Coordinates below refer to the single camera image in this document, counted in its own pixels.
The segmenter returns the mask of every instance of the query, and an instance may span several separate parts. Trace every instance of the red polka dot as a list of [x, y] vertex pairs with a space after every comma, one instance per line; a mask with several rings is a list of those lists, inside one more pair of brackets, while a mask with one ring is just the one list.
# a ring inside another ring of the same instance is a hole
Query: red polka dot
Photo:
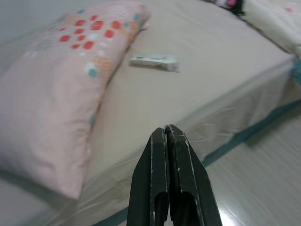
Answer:
[[82, 34], [85, 30], [84, 29], [77, 29], [74, 33], [75, 34]]
[[111, 23], [111, 26], [112, 26], [112, 28], [113, 29], [115, 29], [115, 30], [119, 30], [120, 28], [121, 28], [121, 23], [119, 22], [119, 21], [113, 21], [112, 23]]
[[75, 44], [73, 46], [71, 46], [72, 49], [77, 49], [80, 45], [79, 44]]
[[113, 38], [114, 37], [114, 31], [112, 31], [112, 30], [107, 30], [106, 32], [105, 32], [105, 37], [107, 37], [107, 38]]
[[65, 42], [68, 41], [70, 39], [70, 35], [64, 35], [61, 37], [60, 41]]
[[103, 21], [95, 21], [91, 26], [91, 30], [98, 31], [102, 27], [103, 27]]
[[86, 38], [85, 35], [80, 35], [80, 36], [77, 38], [77, 40], [78, 40], [78, 41], [83, 41], [85, 38]]
[[94, 46], [94, 42], [93, 42], [93, 41], [87, 41], [87, 42], [84, 44], [84, 48], [85, 48], [85, 49], [91, 49], [93, 46]]
[[95, 15], [95, 16], [91, 16], [91, 21], [93, 21], [93, 20], [96, 20], [98, 18], [98, 16], [97, 15]]
[[79, 27], [79, 26], [82, 26], [85, 24], [85, 20], [78, 20], [76, 23], [75, 23], [75, 26]]

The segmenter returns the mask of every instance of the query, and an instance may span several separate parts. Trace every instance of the pillow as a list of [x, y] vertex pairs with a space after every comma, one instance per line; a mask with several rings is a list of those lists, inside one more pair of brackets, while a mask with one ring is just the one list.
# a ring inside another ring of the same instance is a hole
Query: pillow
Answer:
[[106, 83], [150, 14], [105, 2], [59, 18], [0, 78], [0, 169], [80, 195]]

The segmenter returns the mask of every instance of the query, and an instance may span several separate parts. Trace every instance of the mattress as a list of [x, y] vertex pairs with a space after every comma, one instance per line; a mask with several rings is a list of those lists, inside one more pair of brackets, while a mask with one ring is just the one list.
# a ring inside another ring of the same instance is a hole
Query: mattress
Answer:
[[280, 47], [301, 57], [301, 2], [245, 0], [244, 19]]
[[[0, 225], [95, 224], [128, 205], [134, 167], [157, 127], [181, 128], [202, 160], [274, 108], [301, 97], [289, 74], [292, 56], [229, 12], [198, 0], [147, 4], [150, 28], [125, 55], [97, 116], [80, 199], [1, 172]], [[18, 43], [13, 59], [31, 35], [0, 48]], [[181, 72], [130, 67], [133, 53], [175, 54]]]

